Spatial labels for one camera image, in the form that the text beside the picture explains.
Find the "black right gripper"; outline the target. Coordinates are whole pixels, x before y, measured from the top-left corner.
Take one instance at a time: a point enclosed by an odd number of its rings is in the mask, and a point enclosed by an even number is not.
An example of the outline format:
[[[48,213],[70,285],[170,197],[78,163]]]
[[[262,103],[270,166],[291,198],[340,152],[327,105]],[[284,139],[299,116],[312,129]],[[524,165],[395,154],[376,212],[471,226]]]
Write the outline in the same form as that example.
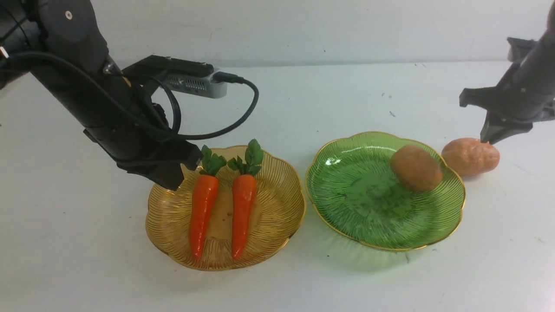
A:
[[[507,41],[511,65],[497,85],[465,88],[459,96],[461,107],[474,105],[488,111],[480,141],[491,145],[530,132],[533,122],[554,119],[554,38],[509,37]]]

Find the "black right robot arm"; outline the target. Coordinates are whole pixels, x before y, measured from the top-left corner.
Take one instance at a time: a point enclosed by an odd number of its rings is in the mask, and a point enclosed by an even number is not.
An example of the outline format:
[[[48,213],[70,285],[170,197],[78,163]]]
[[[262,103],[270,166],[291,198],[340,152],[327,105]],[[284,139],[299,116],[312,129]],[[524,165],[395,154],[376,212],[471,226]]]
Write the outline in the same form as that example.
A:
[[[480,131],[483,143],[496,144],[517,134],[528,133],[537,122],[555,118],[555,30],[554,8],[539,40],[507,39],[511,66],[496,86],[465,88],[459,105],[486,110]]]

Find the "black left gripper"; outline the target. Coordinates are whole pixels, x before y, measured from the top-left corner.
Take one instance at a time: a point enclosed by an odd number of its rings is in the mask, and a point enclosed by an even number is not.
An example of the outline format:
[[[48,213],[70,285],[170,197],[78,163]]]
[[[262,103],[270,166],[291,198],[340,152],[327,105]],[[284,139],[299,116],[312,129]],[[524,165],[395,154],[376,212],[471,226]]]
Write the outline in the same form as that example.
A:
[[[177,138],[143,87],[127,81],[117,68],[105,71],[107,64],[88,69],[68,61],[44,60],[39,82],[117,167],[178,190],[184,180],[182,165],[196,169],[202,158],[200,148]]]

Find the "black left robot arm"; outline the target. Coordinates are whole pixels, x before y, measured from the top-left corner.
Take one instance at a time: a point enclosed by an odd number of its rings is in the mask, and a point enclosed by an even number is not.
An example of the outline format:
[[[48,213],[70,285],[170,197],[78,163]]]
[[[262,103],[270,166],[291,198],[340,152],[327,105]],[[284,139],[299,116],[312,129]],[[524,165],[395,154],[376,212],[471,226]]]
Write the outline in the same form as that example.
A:
[[[117,167],[178,190],[200,148],[151,100],[157,78],[126,75],[109,55],[89,0],[3,0],[1,87],[30,73]]]

